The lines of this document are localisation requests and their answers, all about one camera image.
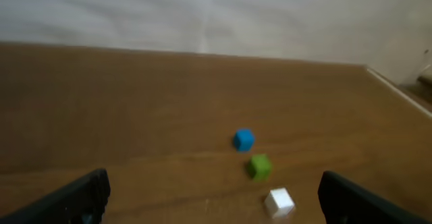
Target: white cube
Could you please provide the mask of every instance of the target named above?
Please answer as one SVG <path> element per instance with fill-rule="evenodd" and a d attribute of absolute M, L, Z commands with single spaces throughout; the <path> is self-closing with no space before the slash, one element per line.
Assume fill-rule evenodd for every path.
<path fill-rule="evenodd" d="M 284 217 L 294 208 L 294 202 L 285 188 L 270 191 L 264 204 L 272 218 Z"/>

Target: blue cube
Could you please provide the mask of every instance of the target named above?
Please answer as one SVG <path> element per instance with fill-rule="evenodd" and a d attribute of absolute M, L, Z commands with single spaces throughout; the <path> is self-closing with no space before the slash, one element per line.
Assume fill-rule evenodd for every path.
<path fill-rule="evenodd" d="M 234 136 L 234 146 L 237 151 L 247 152 L 252 148 L 254 144 L 255 137 L 252 131 L 249 129 L 240 129 L 236 132 Z"/>

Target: wood grain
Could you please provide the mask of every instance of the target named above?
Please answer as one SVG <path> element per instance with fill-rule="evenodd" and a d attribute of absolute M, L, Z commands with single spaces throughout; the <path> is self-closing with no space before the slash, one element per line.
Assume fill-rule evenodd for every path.
<path fill-rule="evenodd" d="M 293 223 L 324 223 L 324 170 L 432 220 L 432 124 L 361 66 L 6 44 L 0 58 L 0 215 L 105 167 L 105 223 L 272 223 L 262 200 L 281 186 Z M 257 141 L 238 154 L 244 127 Z M 244 170 L 256 153 L 267 182 Z"/>

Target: white backdrop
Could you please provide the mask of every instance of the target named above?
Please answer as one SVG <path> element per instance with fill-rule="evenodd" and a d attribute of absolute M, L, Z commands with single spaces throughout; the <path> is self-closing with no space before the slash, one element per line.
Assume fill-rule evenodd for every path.
<path fill-rule="evenodd" d="M 365 63 L 428 62 L 432 0 L 0 0 L 0 40 Z"/>

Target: tabletop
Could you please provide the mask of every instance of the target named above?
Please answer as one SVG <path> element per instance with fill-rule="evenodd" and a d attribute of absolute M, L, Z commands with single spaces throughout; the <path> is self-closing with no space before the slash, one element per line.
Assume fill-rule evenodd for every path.
<path fill-rule="evenodd" d="M 104 167 L 104 223 L 272 223 L 279 187 L 324 223 L 325 170 L 432 220 L 431 120 L 360 65 L 2 44 L 0 94 L 0 215 Z"/>

